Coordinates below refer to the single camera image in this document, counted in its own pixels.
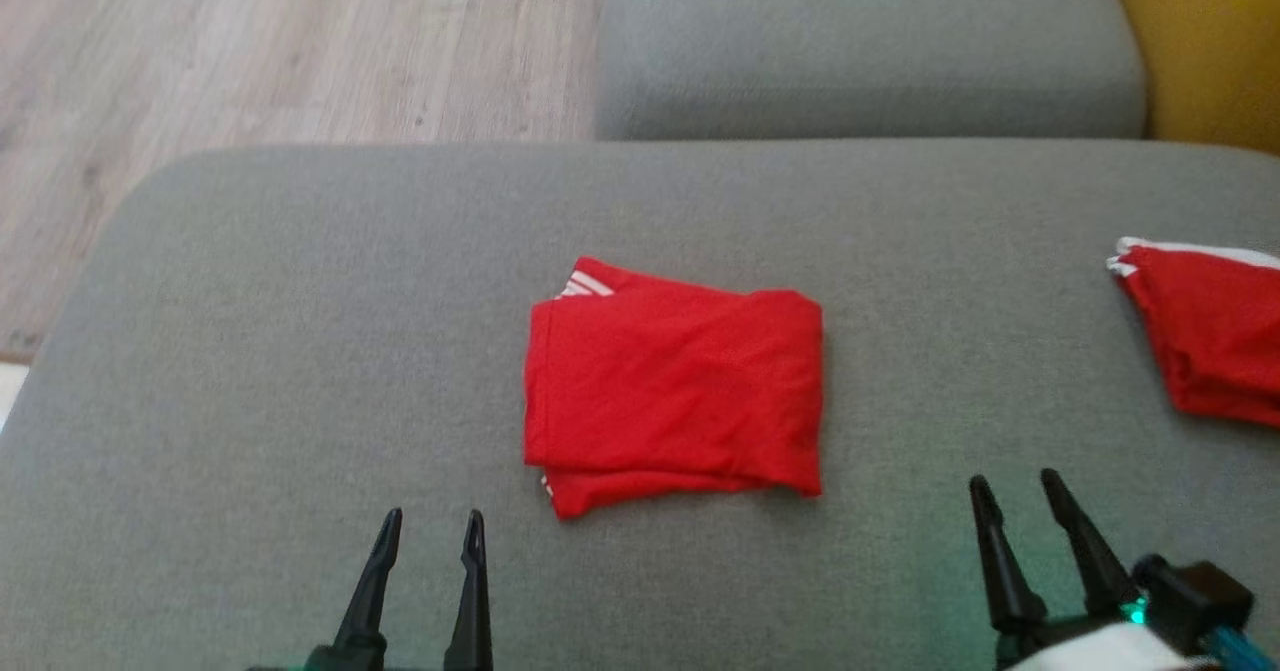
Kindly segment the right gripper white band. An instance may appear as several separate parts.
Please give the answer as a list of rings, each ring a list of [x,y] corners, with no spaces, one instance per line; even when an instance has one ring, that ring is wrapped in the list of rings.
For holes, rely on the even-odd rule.
[[[1043,469],[1041,484],[1055,522],[1065,531],[1088,616],[1044,624],[1047,608],[1028,584],[1004,530],[1004,512],[988,481],[969,481],[989,625],[997,634],[995,671],[1221,671],[1221,662],[1184,647],[1129,613],[1139,586],[1080,507],[1059,471]],[[1107,616],[1120,618],[1102,618]]]

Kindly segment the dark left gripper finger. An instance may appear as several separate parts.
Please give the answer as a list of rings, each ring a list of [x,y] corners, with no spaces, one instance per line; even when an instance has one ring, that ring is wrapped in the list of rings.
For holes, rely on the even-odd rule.
[[[461,562],[465,580],[445,649],[445,671],[494,671],[485,520],[480,510],[470,512]]]
[[[384,517],[333,643],[334,671],[384,671],[387,639],[380,625],[402,522],[401,508],[390,510]]]

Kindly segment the red shorts with white stripe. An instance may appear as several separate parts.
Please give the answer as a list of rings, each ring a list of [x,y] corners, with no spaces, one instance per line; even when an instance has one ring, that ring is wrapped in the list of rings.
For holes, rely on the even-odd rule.
[[[1280,430],[1280,255],[1125,236],[1106,268],[1174,408]]]

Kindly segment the red and white jersey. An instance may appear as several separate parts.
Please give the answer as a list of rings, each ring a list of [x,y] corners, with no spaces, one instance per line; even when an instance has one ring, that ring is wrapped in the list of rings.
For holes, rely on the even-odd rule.
[[[673,493],[823,492],[822,307],[579,257],[531,307],[524,461],[559,520]]]

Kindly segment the large grey sofa seat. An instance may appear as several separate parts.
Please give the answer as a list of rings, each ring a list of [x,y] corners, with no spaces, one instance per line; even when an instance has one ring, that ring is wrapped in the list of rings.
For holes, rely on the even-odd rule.
[[[1280,160],[1121,141],[201,152],[129,193],[0,432],[0,671],[300,663],[404,511],[388,661],[438,667],[483,511],[499,668],[991,668],[969,478],[1082,607],[1057,469],[1125,560],[1211,560],[1280,658],[1280,433],[1174,411],[1123,236],[1280,250]],[[581,255],[824,310],[824,494],[558,522],[532,303]]]

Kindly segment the yellow sofa cushion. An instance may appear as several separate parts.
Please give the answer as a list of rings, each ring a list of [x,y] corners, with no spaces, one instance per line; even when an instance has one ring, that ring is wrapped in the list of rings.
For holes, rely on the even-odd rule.
[[[1280,158],[1280,0],[1121,0],[1148,79],[1148,133]]]

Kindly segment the small grey sofa section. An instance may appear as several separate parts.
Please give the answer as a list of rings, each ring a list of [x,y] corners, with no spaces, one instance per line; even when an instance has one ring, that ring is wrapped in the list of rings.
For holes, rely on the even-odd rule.
[[[602,0],[600,141],[1135,140],[1119,0]]]

